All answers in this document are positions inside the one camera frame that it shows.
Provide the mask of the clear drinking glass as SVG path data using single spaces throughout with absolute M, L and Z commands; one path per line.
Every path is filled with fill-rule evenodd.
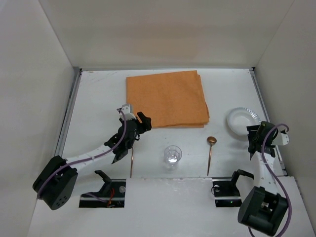
M 177 167 L 179 161 L 182 158 L 182 150 L 175 145 L 168 146 L 164 150 L 164 162 L 165 167 L 169 170 L 173 170 Z

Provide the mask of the copper spoon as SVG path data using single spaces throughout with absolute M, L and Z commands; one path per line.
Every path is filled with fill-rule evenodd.
M 210 172 L 212 148 L 217 143 L 217 139 L 214 136 L 209 136 L 207 138 L 207 142 L 209 144 L 209 156 L 208 156 L 208 165 L 207 165 L 207 176 L 208 176 Z

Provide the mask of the orange cloth placemat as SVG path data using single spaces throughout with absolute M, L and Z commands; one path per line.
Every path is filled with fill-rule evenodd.
M 126 100 L 152 127 L 204 127 L 210 115 L 196 70 L 127 77 Z

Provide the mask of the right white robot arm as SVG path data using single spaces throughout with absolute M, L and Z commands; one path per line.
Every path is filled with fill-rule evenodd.
M 237 220 L 250 230 L 273 237 L 287 210 L 291 209 L 288 195 L 282 197 L 278 191 L 284 186 L 274 172 L 276 146 L 289 143 L 288 127 L 279 130 L 277 125 L 262 121 L 259 125 L 248 126 L 247 131 L 253 187 L 242 201 Z

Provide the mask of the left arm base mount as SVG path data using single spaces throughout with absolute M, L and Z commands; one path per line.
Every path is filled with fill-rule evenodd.
M 111 179 L 102 170 L 94 171 L 102 179 L 95 192 L 81 194 L 79 208 L 124 208 L 126 179 Z

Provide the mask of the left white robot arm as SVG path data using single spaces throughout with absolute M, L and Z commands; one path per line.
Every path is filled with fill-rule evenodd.
M 125 204 L 125 181 L 110 178 L 102 168 L 128 155 L 141 134 L 152 129 L 151 118 L 118 109 L 121 127 L 99 148 L 72 158 L 50 159 L 33 183 L 37 198 L 51 210 L 61 208 L 73 194 L 79 194 L 83 208 L 121 208 Z

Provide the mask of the copper fork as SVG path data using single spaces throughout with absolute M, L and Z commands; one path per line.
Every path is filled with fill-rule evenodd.
M 134 148 L 131 149 L 131 163 L 130 163 L 130 178 L 132 178 L 133 174 L 133 163 L 134 163 Z

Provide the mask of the white ceramic bowl plate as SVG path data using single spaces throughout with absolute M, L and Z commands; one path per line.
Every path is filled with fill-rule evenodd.
M 248 126 L 259 125 L 260 123 L 261 119 L 257 113 L 244 107 L 234 108 L 227 115 L 228 127 L 238 136 L 246 136 Z

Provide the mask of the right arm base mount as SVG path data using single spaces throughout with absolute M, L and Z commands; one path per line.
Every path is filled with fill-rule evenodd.
M 254 175 L 238 169 L 231 177 L 212 178 L 211 192 L 215 198 L 216 207 L 241 207 L 242 200 L 236 183 L 240 176 L 254 179 Z

